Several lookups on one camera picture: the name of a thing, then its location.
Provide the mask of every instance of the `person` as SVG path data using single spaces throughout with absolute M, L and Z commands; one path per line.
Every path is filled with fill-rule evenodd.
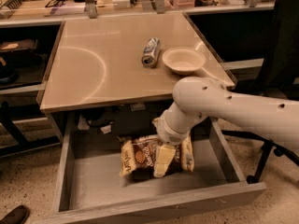
M 0 220 L 0 224 L 23 224 L 29 216 L 29 208 L 19 205 Z

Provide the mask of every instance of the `bowl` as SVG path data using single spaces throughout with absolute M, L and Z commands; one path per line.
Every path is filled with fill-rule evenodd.
M 196 49 L 178 47 L 168 49 L 163 54 L 162 61 L 174 73 L 186 76 L 202 68 L 206 57 Z

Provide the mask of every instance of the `table top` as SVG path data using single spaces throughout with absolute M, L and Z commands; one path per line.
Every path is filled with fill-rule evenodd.
M 144 68 L 143 49 L 151 37 L 161 40 L 154 68 Z M 233 87 L 221 65 L 180 12 L 65 21 L 61 41 L 41 103 L 44 112 L 101 105 L 147 102 L 172 97 L 182 78 L 162 62 L 173 47 L 202 52 L 206 63 L 193 73 Z

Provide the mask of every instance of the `brown shoe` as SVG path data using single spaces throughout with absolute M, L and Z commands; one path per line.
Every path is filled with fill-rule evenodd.
M 24 205 L 19 205 L 1 219 L 0 224 L 23 224 L 28 216 L 29 209 Z

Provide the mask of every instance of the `floor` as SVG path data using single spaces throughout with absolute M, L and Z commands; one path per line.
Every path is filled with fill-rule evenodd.
M 220 120 L 220 126 L 238 129 L 223 120 Z M 27 137 L 36 135 L 36 132 L 37 135 L 51 132 L 47 125 L 40 123 L 26 124 L 21 128 Z M 12 142 L 4 131 L 0 130 L 0 134 L 1 144 Z M 243 174 L 254 174 L 261 143 L 226 138 Z M 54 146 L 0 159 L 0 218 L 19 204 L 25 204 L 31 209 L 25 224 L 47 218 L 51 214 L 60 155 L 61 147 Z M 250 205 L 155 224 L 298 223 L 299 168 L 287 158 L 278 158 L 272 153 L 262 181 L 267 190 Z

